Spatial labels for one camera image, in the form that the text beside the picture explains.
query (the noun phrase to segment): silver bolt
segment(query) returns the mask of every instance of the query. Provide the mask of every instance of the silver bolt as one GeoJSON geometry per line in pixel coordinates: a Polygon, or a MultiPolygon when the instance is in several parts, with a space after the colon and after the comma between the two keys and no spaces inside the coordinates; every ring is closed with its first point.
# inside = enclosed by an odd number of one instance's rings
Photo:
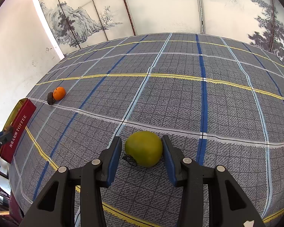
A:
{"type": "Polygon", "coordinates": [[[217,166],[217,170],[220,171],[220,172],[224,172],[225,167],[224,166],[217,166]]]}
{"type": "Polygon", "coordinates": [[[99,165],[100,164],[100,160],[99,159],[93,159],[92,161],[91,161],[91,163],[93,164],[93,165],[99,165]]]}
{"type": "Polygon", "coordinates": [[[192,162],[192,160],[191,160],[191,158],[185,157],[185,158],[183,159],[183,162],[184,162],[185,164],[190,164],[190,163],[192,162]]]}
{"type": "Polygon", "coordinates": [[[66,167],[65,166],[61,166],[61,167],[59,167],[59,169],[58,169],[58,172],[60,172],[60,173],[63,173],[63,172],[65,172],[66,171],[66,167]]]}

